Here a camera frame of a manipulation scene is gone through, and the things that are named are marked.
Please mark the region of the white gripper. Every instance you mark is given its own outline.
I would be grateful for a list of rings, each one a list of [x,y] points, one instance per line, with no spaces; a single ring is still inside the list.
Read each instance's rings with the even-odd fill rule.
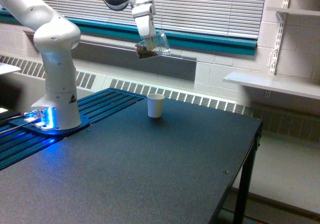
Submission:
[[[132,8],[132,16],[142,39],[148,39],[156,35],[155,13],[156,10],[153,3],[143,3]]]

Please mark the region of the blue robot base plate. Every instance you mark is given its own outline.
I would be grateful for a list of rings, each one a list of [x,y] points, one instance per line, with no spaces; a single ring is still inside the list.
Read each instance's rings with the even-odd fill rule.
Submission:
[[[68,137],[74,133],[77,133],[83,129],[85,129],[87,126],[89,126],[89,118],[85,115],[80,115],[81,124],[77,127],[71,128],[71,129],[54,129],[54,130],[42,130],[35,125],[25,125],[22,127],[22,129],[31,132],[33,134],[43,135],[46,137],[56,136],[56,137]]]

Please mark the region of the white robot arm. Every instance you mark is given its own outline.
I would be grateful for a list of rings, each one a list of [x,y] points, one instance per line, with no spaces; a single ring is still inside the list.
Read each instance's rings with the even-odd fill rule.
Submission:
[[[131,6],[142,39],[156,35],[153,0],[103,0],[114,11]],[[22,25],[34,31],[33,42],[40,52],[45,71],[45,96],[32,107],[37,114],[26,117],[45,132],[62,131],[81,125],[77,102],[76,68],[72,50],[80,42],[80,29],[43,0],[0,0],[0,4]]]

